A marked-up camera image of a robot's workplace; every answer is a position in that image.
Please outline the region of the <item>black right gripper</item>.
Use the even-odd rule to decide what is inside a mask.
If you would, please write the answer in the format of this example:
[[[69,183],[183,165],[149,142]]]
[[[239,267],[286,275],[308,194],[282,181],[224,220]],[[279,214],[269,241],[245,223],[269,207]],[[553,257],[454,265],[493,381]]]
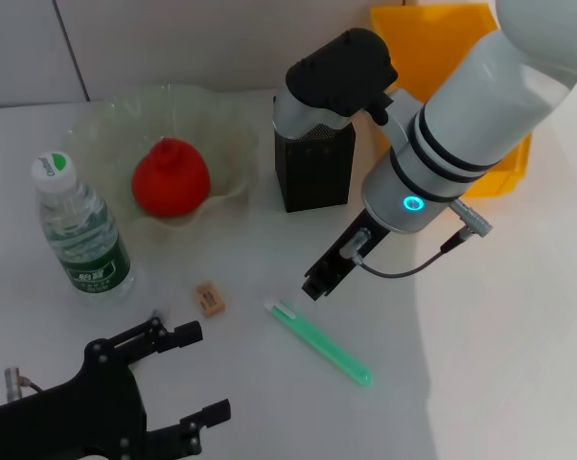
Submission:
[[[361,257],[367,256],[388,234],[389,230],[377,223],[366,210],[362,210],[344,230],[332,246],[306,272],[302,290],[313,300],[328,296],[356,267],[351,257],[344,258],[340,249],[349,243],[359,231],[368,236],[358,249]]]

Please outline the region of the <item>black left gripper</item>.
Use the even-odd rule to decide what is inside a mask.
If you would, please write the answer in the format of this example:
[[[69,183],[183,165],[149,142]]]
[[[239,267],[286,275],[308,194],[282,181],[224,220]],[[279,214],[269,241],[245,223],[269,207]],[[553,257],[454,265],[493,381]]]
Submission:
[[[128,365],[202,339],[198,321],[169,331],[160,318],[151,318],[89,343],[73,378],[0,406],[0,459],[143,459],[146,411]],[[230,402],[223,400],[177,425],[149,431],[147,457],[200,455],[200,431],[230,419]]]

